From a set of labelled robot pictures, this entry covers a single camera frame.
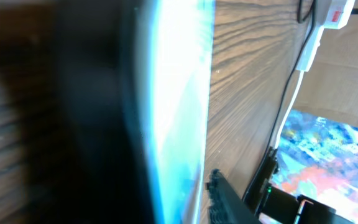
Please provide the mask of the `Samsung Galaxy smartphone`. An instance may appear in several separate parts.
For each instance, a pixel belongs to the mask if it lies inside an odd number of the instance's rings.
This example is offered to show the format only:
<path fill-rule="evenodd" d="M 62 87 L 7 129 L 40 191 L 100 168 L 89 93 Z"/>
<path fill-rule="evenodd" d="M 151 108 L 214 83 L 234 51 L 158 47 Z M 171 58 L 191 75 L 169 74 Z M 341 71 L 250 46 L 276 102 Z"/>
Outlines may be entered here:
<path fill-rule="evenodd" d="M 214 1 L 124 1 L 128 104 L 152 223 L 198 223 Z"/>

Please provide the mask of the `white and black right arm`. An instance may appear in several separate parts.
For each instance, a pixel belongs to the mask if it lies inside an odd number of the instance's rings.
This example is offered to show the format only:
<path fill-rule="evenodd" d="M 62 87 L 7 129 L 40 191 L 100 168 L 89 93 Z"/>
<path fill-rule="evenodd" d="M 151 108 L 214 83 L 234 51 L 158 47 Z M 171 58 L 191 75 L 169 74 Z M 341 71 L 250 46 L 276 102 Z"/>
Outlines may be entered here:
<path fill-rule="evenodd" d="M 264 214 L 280 223 L 297 224 L 353 224 L 336 214 L 336 209 L 305 195 L 293 196 L 270 183 L 279 171 L 277 150 L 270 147 L 262 159 L 257 172 L 248 185 L 242 201 L 251 214 L 259 218 Z"/>

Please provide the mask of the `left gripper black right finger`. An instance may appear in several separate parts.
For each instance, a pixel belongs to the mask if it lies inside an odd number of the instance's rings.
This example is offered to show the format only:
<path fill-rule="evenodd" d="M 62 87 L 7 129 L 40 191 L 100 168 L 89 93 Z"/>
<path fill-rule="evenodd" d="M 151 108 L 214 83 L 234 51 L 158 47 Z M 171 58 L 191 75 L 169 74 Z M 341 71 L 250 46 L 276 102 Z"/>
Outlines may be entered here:
<path fill-rule="evenodd" d="M 206 183 L 211 205 L 208 207 L 212 224 L 260 224 L 236 194 L 219 169 L 211 171 Z"/>

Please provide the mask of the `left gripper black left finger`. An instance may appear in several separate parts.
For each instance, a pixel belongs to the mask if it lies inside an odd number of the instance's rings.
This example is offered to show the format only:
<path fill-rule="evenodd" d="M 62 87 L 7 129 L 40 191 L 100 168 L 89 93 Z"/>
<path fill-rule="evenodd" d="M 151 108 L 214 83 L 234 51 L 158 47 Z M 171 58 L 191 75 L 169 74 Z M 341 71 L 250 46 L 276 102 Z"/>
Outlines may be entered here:
<path fill-rule="evenodd" d="M 36 223 L 153 223 L 142 105 L 153 1 L 40 1 L 68 157 Z"/>

